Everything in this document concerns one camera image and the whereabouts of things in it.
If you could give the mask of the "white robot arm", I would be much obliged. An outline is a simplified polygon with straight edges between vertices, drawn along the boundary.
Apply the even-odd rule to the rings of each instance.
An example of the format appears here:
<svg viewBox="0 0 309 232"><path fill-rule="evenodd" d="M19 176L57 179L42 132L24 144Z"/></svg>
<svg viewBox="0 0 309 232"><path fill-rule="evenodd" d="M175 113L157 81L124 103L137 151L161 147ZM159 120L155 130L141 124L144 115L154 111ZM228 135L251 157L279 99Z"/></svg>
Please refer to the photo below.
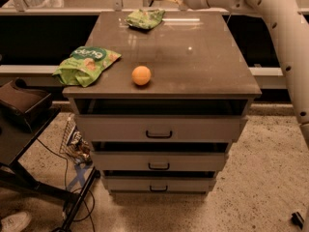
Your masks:
<svg viewBox="0 0 309 232"><path fill-rule="evenodd" d="M257 14L270 34L300 130L309 145L309 24L296 0L166 0L192 10Z"/></svg>

